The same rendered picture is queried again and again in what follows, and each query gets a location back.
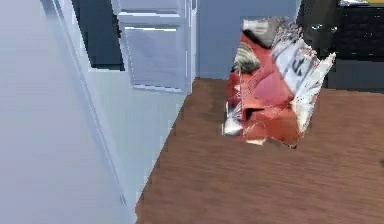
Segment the red and white crumpled box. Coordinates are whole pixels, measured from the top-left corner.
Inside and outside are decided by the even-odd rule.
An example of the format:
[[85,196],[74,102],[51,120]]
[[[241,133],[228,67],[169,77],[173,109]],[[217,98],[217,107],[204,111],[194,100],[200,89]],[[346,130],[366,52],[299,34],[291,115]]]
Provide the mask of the red and white crumpled box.
[[334,53],[320,59],[287,18],[243,20],[222,133],[250,144],[273,139],[296,147],[335,59]]

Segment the white panelled room door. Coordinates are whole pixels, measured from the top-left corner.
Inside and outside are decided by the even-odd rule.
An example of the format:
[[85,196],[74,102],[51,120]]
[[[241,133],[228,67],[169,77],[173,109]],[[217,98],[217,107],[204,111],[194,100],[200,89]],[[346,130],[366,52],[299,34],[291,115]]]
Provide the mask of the white panelled room door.
[[135,89],[188,95],[196,75],[196,0],[115,0]]

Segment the black cabinet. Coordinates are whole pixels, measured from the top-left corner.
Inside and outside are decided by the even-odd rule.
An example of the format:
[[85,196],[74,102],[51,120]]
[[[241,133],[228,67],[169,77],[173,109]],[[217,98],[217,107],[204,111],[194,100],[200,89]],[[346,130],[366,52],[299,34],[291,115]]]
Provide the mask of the black cabinet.
[[296,22],[321,59],[336,55],[326,88],[384,93],[384,3],[300,0]]

